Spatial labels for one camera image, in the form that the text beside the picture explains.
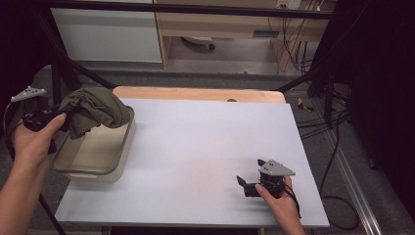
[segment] cabinet door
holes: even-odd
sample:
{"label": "cabinet door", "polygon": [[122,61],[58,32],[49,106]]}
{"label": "cabinet door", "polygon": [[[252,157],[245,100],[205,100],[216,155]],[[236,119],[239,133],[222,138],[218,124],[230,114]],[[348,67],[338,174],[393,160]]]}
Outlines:
{"label": "cabinet door", "polygon": [[161,62],[154,13],[53,9],[53,15],[72,59]]}

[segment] gray cloth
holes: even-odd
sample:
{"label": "gray cloth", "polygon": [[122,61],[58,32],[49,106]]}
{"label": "gray cloth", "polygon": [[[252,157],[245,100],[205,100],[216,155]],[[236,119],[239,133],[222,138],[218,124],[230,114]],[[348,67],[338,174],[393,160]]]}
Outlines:
{"label": "gray cloth", "polygon": [[62,101],[59,110],[70,107],[75,108],[73,115],[68,116],[71,139],[82,137],[94,126],[103,124],[118,128],[131,119],[126,106],[104,87],[81,88],[72,92]]}

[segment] black pole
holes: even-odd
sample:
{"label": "black pole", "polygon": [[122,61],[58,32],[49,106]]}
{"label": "black pole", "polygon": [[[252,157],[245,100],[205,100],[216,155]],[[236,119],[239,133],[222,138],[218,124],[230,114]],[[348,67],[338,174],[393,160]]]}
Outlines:
{"label": "black pole", "polygon": [[45,210],[46,214],[48,215],[49,219],[53,223],[54,227],[58,231],[60,235],[66,235],[64,228],[61,226],[59,221],[55,218],[55,215],[52,213],[48,203],[46,202],[45,198],[43,197],[42,193],[39,195],[39,203],[42,205],[43,210]]}
{"label": "black pole", "polygon": [[326,120],[326,123],[329,125],[329,128],[333,128],[333,124],[332,124],[333,91],[334,91],[334,72],[330,71],[327,77],[326,99],[324,102],[324,119]]}
{"label": "black pole", "polygon": [[59,43],[59,40],[57,39],[54,31],[52,30],[51,26],[49,25],[48,21],[46,20],[42,9],[40,8],[34,8],[32,10],[32,13],[34,17],[36,18],[38,25],[41,29],[41,31],[44,32],[46,38],[48,39],[52,50],[54,52],[54,56],[56,59],[56,62],[59,65],[60,75],[64,82],[67,84],[68,88],[71,90],[78,89],[82,86],[80,83],[76,73],[73,71],[71,67],[68,66],[68,64],[65,62],[66,51],[62,48],[61,43]]}
{"label": "black pole", "polygon": [[315,70],[311,70],[309,73],[306,73],[306,74],[300,76],[299,78],[293,80],[292,82],[289,82],[288,84],[285,84],[285,85],[281,86],[280,88],[273,89],[271,91],[279,91],[281,93],[284,93],[286,91],[289,91],[293,87],[296,87],[296,86],[302,84],[305,81],[312,80],[316,75],[320,75],[321,71],[322,70],[320,68],[316,68]]}
{"label": "black pole", "polygon": [[88,76],[89,78],[93,79],[94,81],[98,82],[99,84],[103,85],[106,88],[110,88],[110,89],[114,89],[116,88],[118,85],[112,84],[111,82],[105,80],[104,78],[102,78],[101,76],[95,74],[94,72],[88,70],[87,68],[81,66],[80,64],[78,64],[77,62],[75,62],[74,60],[72,60],[70,57],[66,56],[66,61],[76,70],[79,71],[81,73],[83,73],[84,75]]}
{"label": "black pole", "polygon": [[59,72],[58,63],[52,64],[51,69],[52,69],[53,104],[59,105],[62,102],[62,93],[61,93],[61,76]]}
{"label": "black pole", "polygon": [[334,19],[339,20],[339,19],[344,19],[348,17],[347,14],[333,13],[333,12],[321,12],[321,11],[219,7],[219,6],[180,5],[180,4],[99,2],[99,1],[77,1],[77,0],[36,0],[36,1],[31,1],[30,4],[34,4],[36,6],[41,6],[41,7],[49,7],[49,8],[123,11],[123,12],[209,14],[209,15],[228,15],[228,16],[320,19],[320,20],[334,20]]}

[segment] plastic container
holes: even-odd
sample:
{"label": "plastic container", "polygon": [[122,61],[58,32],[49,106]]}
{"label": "plastic container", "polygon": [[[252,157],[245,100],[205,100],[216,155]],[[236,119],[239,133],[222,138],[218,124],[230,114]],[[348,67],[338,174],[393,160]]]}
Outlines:
{"label": "plastic container", "polygon": [[100,125],[74,140],[67,134],[52,160],[52,169],[72,180],[119,180],[136,127],[134,111],[127,108],[131,121],[124,126],[107,128]]}

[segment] white table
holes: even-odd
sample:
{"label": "white table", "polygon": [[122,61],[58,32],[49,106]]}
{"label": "white table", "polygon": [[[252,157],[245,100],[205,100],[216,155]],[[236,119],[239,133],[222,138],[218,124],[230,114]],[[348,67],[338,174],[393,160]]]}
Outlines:
{"label": "white table", "polygon": [[301,224],[329,226],[289,105],[121,100],[134,109],[137,123],[122,177],[112,184],[72,181],[56,212],[58,221],[274,227],[267,204],[246,198],[236,179],[257,182],[256,160],[272,159],[297,174],[292,178]]}

